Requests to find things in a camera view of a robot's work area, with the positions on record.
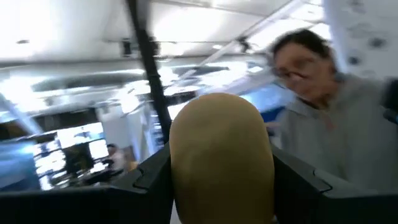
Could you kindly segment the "brown-green toy kiwi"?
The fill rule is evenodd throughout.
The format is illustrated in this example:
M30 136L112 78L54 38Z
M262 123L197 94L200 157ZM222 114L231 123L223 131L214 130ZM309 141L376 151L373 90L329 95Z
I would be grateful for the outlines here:
M190 101L172 122L169 146L182 224L271 224L274 161L250 102L227 93Z

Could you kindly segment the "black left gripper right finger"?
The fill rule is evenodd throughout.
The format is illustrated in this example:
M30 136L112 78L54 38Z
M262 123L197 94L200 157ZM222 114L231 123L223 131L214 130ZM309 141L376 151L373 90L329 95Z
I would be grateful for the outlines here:
M279 224L398 224L398 192L360 189L272 147Z

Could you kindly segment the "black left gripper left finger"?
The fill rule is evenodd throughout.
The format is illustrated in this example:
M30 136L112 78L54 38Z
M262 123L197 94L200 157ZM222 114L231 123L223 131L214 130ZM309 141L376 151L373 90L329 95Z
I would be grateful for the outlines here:
M165 145L108 185L0 194L0 224L169 224L174 193Z

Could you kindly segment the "black metal post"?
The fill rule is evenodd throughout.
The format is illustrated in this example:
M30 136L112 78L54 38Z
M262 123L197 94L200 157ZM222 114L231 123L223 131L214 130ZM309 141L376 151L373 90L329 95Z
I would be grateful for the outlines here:
M150 41L147 31L149 21L149 2L147 0L126 0L132 26L136 34L137 43L141 52L141 61L149 81L150 95L154 109L157 112L164 143L169 141L171 118L168 111L168 101L164 95L162 82L154 58L154 45Z

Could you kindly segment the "person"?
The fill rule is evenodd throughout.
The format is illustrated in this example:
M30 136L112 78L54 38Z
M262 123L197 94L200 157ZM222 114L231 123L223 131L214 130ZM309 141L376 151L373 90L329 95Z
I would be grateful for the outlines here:
M277 79L295 95L277 118L281 149L358 188L398 190L398 125L383 116L385 84L341 72L307 29L280 36L271 52Z

